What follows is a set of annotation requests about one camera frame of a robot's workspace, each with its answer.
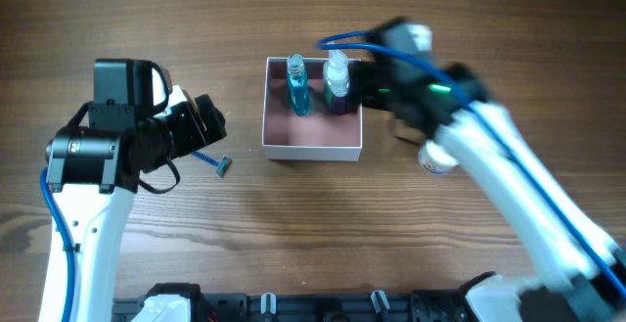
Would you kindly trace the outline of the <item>blue disposable razor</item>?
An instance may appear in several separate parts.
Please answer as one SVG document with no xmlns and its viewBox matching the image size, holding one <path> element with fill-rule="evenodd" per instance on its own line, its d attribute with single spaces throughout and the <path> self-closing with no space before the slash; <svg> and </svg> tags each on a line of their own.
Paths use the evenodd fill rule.
<svg viewBox="0 0 626 322">
<path fill-rule="evenodd" d="M 223 156 L 221 160 L 218 161 L 201 152 L 192 152 L 192 155 L 196 157 L 197 159 L 214 166 L 215 167 L 214 174 L 217 175 L 218 177 L 223 177 L 225 175 L 228 167 L 230 166 L 232 162 L 232 160 L 227 156 Z"/>
</svg>

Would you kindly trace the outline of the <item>clear foam pump bottle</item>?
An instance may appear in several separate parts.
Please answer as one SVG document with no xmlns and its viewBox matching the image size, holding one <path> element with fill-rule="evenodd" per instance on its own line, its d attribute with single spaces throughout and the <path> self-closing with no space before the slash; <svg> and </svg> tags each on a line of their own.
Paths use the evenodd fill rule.
<svg viewBox="0 0 626 322">
<path fill-rule="evenodd" d="M 334 115 L 344 115 L 347 112 L 348 64 L 348 58 L 342 51 L 330 50 L 329 58 L 323 66 L 324 99 Z"/>
</svg>

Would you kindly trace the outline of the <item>cotton swab round container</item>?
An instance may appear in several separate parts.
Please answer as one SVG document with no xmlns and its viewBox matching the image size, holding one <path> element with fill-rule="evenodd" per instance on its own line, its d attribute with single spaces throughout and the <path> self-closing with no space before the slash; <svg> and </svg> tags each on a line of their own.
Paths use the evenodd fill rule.
<svg viewBox="0 0 626 322">
<path fill-rule="evenodd" d="M 459 165 L 445 150 L 432 140 L 427 140 L 420 148 L 418 160 L 422 168 L 433 174 L 446 174 Z"/>
</svg>

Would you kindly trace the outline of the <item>teal mouthwash bottle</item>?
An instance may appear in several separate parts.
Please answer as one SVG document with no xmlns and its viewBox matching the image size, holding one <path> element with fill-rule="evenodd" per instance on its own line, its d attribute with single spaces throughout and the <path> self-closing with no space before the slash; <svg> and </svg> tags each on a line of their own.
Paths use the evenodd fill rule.
<svg viewBox="0 0 626 322">
<path fill-rule="evenodd" d="M 308 75 L 304 59 L 293 54 L 287 59 L 287 82 L 291 93 L 291 108 L 298 116 L 309 111 Z"/>
</svg>

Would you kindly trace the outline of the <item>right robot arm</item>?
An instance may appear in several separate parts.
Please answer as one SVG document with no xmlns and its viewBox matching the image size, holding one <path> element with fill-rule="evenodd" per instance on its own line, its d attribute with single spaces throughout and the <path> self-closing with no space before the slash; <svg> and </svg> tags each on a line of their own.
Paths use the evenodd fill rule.
<svg viewBox="0 0 626 322">
<path fill-rule="evenodd" d="M 491 274 L 460 294 L 472 321 L 612 321 L 625 312 L 625 252 L 574 203 L 527 145 L 508 110 L 467 67 L 360 63 L 350 74 L 367 107 L 426 137 L 421 158 L 461 167 L 524 245 L 533 278 Z"/>
</svg>

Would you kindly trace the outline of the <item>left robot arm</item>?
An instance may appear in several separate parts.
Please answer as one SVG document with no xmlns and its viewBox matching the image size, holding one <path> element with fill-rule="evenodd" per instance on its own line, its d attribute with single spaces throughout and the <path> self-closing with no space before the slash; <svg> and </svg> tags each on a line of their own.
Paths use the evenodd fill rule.
<svg viewBox="0 0 626 322">
<path fill-rule="evenodd" d="M 40 187 L 52 216 L 41 321 L 108 321 L 122 235 L 141 176 L 226 137 L 208 95 L 190 98 L 167 69 L 146 60 L 101 58 L 94 96 L 45 151 Z"/>
</svg>

